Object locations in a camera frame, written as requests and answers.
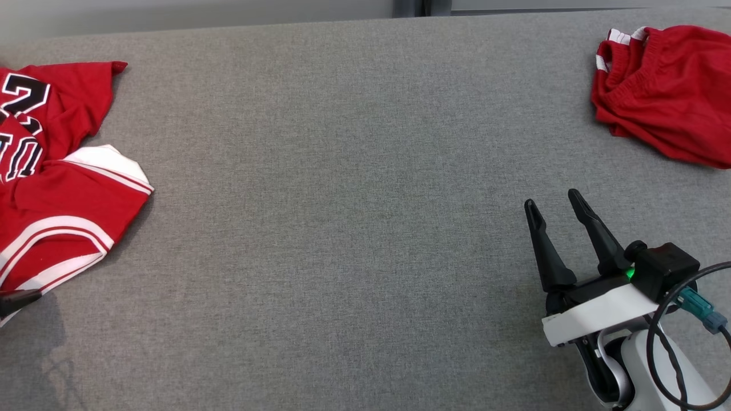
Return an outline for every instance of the black object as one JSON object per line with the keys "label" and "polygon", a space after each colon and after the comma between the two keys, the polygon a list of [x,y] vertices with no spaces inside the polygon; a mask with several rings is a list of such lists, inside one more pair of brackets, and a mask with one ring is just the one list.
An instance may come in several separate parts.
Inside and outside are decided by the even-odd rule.
{"label": "black object", "polygon": [[452,15],[452,0],[394,0],[393,17],[429,17]]}
{"label": "black object", "polygon": [[423,0],[393,0],[393,17],[421,17],[424,10]]}
{"label": "black object", "polygon": [[599,258],[598,268],[601,276],[577,283],[576,275],[565,266],[548,237],[546,223],[538,206],[533,200],[528,199],[525,203],[526,218],[541,285],[548,293],[546,297],[548,315],[562,313],[613,288],[629,283],[624,270],[630,267],[630,263],[622,257],[622,246],[578,190],[569,190],[569,199],[577,218],[584,224],[589,238],[592,239],[591,243]]}
{"label": "black object", "polygon": [[673,243],[648,248],[642,241],[627,247],[625,256],[635,263],[631,283],[659,303],[674,285],[698,272],[700,263]]}
{"label": "black object", "polygon": [[[541,285],[548,293],[547,315],[560,314],[613,288],[629,284],[624,271],[630,267],[630,262],[624,258],[622,246],[578,190],[569,190],[569,200],[577,219],[584,224],[589,234],[596,256],[599,258],[597,269],[601,275],[577,282],[576,275],[565,266],[551,243],[546,233],[545,220],[538,206],[533,200],[528,199],[525,203],[526,218]],[[596,356],[598,335],[593,333],[571,343],[579,350],[594,393],[603,402],[614,402],[619,398],[619,386],[607,364]]]}
{"label": "black object", "polygon": [[0,291],[0,318],[41,298],[40,290]]}
{"label": "black object", "polygon": [[599,275],[624,273],[632,264],[624,258],[624,249],[609,231],[602,219],[594,213],[589,204],[581,196],[579,190],[569,190],[569,200],[576,213],[576,219],[586,227],[591,243],[594,245],[596,257],[599,258]]}
{"label": "black object", "polygon": [[576,275],[566,268],[564,261],[561,260],[556,248],[548,238],[546,221],[538,210],[538,206],[533,200],[527,200],[525,207],[543,291],[550,293],[574,285]]}

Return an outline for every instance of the red jersey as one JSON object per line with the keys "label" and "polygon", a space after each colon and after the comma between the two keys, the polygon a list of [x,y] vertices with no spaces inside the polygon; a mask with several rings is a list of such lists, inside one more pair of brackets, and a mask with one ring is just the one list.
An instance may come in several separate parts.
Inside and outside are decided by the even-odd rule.
{"label": "red jersey", "polygon": [[78,148],[125,66],[0,69],[0,291],[46,293],[99,262],[152,193],[112,146]]}

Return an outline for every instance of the red shorts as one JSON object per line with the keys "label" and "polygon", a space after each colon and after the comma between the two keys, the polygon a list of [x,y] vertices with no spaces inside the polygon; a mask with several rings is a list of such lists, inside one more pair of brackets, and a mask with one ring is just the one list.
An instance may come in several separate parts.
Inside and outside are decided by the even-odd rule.
{"label": "red shorts", "polygon": [[729,61],[731,37],[717,31],[613,29],[596,53],[596,119],[672,159],[731,168]]}

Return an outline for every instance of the teal connector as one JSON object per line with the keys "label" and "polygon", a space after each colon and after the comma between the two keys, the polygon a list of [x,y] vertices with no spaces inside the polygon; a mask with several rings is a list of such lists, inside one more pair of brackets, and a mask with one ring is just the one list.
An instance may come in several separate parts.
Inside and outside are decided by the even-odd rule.
{"label": "teal connector", "polygon": [[728,323],[726,317],[713,310],[713,304],[709,303],[700,294],[696,293],[692,288],[685,287],[675,297],[675,303],[685,311],[693,314],[698,320],[703,322],[706,330],[712,334],[720,331],[721,327],[725,327]]}

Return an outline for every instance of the white stripe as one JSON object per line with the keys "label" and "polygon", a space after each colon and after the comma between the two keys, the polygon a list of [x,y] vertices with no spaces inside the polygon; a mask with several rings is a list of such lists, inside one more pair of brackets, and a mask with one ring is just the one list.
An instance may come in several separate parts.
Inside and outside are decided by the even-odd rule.
{"label": "white stripe", "polygon": [[635,30],[634,33],[632,33],[631,38],[633,38],[635,40],[640,40],[640,41],[644,40],[647,37],[647,31],[645,31],[646,28],[647,28],[647,26],[642,26],[642,27],[638,28],[637,30]]}
{"label": "white stripe", "polygon": [[38,240],[41,240],[43,238],[46,238],[51,235],[56,234],[72,234],[72,235],[80,235],[82,237],[88,238],[96,247],[96,249],[99,250],[99,252],[106,254],[107,250],[103,247],[103,245],[100,244],[100,242],[96,239],[95,236],[93,236],[90,233],[87,233],[86,231],[80,231],[80,230],[70,230],[66,228],[61,228],[58,230],[49,230],[44,233],[41,233],[39,235],[34,236],[28,243],[18,252],[17,255],[15,255],[14,258],[9,260],[7,264],[5,265],[5,270],[2,272],[2,276],[0,276],[0,284],[2,284],[5,279],[7,278],[8,274],[10,274],[10,271],[12,271],[13,267],[15,267],[15,264],[18,264],[18,261],[25,255],[25,253],[28,252],[28,250],[35,245],[35,243],[38,242]]}
{"label": "white stripe", "polygon": [[[94,245],[99,244],[97,240],[99,239],[99,241],[101,241],[104,246],[102,247],[101,245],[98,245],[97,248],[106,250],[112,248],[112,245],[114,245],[114,240],[112,240],[112,238],[107,233],[105,233],[99,225],[95,224],[94,222],[75,216],[55,216],[48,217],[47,219],[42,219],[34,222],[33,224],[30,224],[12,243],[10,243],[7,247],[5,247],[2,252],[0,252],[0,257],[6,261],[6,264],[15,265],[17,261],[13,262],[10,260],[13,258],[14,255],[15,260],[23,256],[25,252],[22,252],[18,255],[16,254],[26,242],[29,242],[32,239],[33,241],[30,241],[30,244],[35,244],[39,239],[50,235],[48,233],[43,233],[42,236],[40,236],[39,238],[34,238],[35,236],[38,236],[39,232],[57,227],[73,227],[79,230],[84,230],[78,231],[65,229],[66,231],[71,231],[71,234],[83,235],[87,238],[92,237]],[[0,276],[0,284],[5,281],[5,278],[7,277],[11,268],[12,266],[3,271],[2,275]]]}
{"label": "white stripe", "polygon": [[109,171],[106,171],[106,170],[105,170],[105,169],[103,169],[103,168],[99,168],[99,167],[94,167],[93,165],[86,165],[86,164],[81,164],[81,163],[78,163],[78,162],[72,162],[72,161],[69,161],[69,160],[62,160],[62,161],[65,161],[65,162],[69,162],[69,163],[71,163],[71,164],[76,164],[76,165],[77,165],[77,166],[79,166],[79,167],[84,167],[84,168],[86,168],[86,169],[88,169],[88,170],[91,170],[91,171],[94,171],[94,172],[96,172],[96,173],[102,174],[103,176],[107,176],[107,177],[109,177],[109,178],[111,178],[111,179],[113,179],[113,180],[116,180],[116,181],[118,181],[118,182],[120,182],[120,183],[124,184],[124,185],[125,185],[125,186],[127,186],[127,187],[130,187],[130,188],[136,189],[137,191],[139,191],[139,192],[143,192],[143,193],[145,193],[145,194],[147,194],[147,195],[150,195],[150,194],[152,194],[152,187],[150,187],[150,189],[146,189],[146,188],[145,188],[145,186],[146,186],[146,187],[149,187],[149,186],[148,186],[147,184],[144,184],[144,183],[143,183],[143,182],[141,182],[141,181],[138,181],[138,180],[136,180],[136,179],[135,179],[135,182],[137,182],[138,184],[136,184],[136,183],[133,183],[132,181],[130,181],[130,180],[129,180],[129,179],[127,179],[127,178],[124,178],[124,177],[118,176],[118,175],[116,175],[115,173],[111,173],[111,172],[109,172]]}
{"label": "white stripe", "polygon": [[43,288],[46,285],[49,285],[57,279],[65,276],[64,279],[53,283],[51,287],[42,290],[42,292],[45,294],[49,290],[56,288],[56,286],[69,281],[81,271],[84,271],[92,265],[98,263],[102,260],[102,258],[104,258],[106,254],[106,252],[97,252],[96,254],[81,255],[79,257],[73,257],[66,261],[62,261],[52,267],[46,268],[45,270],[41,271],[35,277],[19,285],[16,290],[35,290],[37,288]]}
{"label": "white stripe", "polygon": [[599,54],[596,55],[596,68],[609,72],[607,64],[604,62],[604,57],[601,57]]}
{"label": "white stripe", "polygon": [[622,33],[621,31],[617,29],[611,29],[609,31],[609,36],[607,37],[607,40],[623,45],[629,44],[629,36],[625,33]]}
{"label": "white stripe", "polygon": [[82,147],[64,158],[66,161],[91,165],[119,175],[129,177],[133,181],[149,186],[150,181],[145,176],[140,165],[119,153],[119,150],[110,146]]}

